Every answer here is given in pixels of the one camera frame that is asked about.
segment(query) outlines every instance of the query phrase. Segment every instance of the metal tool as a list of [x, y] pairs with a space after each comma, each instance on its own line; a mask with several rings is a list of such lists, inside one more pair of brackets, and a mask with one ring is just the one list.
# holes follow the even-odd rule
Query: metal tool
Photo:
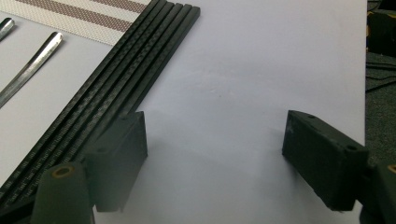
[[63, 36], [54, 32], [22, 70], [0, 92], [0, 108], [35, 74], [61, 44]]
[[12, 27], [15, 25], [14, 20], [11, 18], [5, 18], [1, 23], [0, 23], [0, 41], [8, 35], [8, 33], [11, 31]]

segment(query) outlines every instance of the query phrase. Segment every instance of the mounting hole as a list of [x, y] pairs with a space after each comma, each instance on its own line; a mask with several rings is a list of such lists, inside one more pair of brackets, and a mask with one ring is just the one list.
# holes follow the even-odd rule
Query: mounting hole
[[71, 175], [74, 171], [73, 166], [62, 166], [52, 172], [52, 176], [55, 178], [64, 178], [65, 176]]
[[394, 174], [396, 174], [396, 164], [389, 165], [389, 166], [388, 166], [388, 169], [389, 169], [391, 172], [393, 172]]
[[352, 151], [356, 151], [358, 150], [356, 147], [354, 146], [346, 146], [347, 149], [352, 150]]

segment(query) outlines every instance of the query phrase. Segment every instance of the brown striped mat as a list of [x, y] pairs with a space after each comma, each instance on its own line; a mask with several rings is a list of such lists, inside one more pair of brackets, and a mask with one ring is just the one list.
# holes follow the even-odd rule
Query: brown striped mat
[[0, 0], [0, 10], [115, 45], [151, 0]]

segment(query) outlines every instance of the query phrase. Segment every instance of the white surface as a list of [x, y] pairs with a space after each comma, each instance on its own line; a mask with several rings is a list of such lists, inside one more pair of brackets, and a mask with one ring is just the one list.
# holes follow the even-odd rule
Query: white surface
[[[149, 156], [124, 213], [96, 222], [359, 223], [359, 205], [327, 209], [281, 148], [288, 109], [363, 144], [365, 2], [178, 2], [201, 7], [201, 18], [139, 107]], [[54, 31], [13, 18], [18, 28], [0, 43], [0, 88]], [[0, 109], [0, 183], [109, 50], [65, 34]]]

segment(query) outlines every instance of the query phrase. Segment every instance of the black bracket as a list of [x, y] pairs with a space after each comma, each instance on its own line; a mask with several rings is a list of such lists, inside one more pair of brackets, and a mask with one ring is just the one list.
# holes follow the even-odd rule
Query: black bracket
[[[117, 211], [125, 205], [148, 156], [143, 112], [116, 119], [88, 145], [85, 161], [62, 163], [41, 176], [30, 219], [32, 224], [92, 224], [92, 207]], [[25, 206], [15, 209], [21, 214]]]
[[396, 161], [369, 167], [365, 147], [298, 111], [289, 111], [282, 153], [330, 209], [359, 200], [362, 224], [396, 223]]

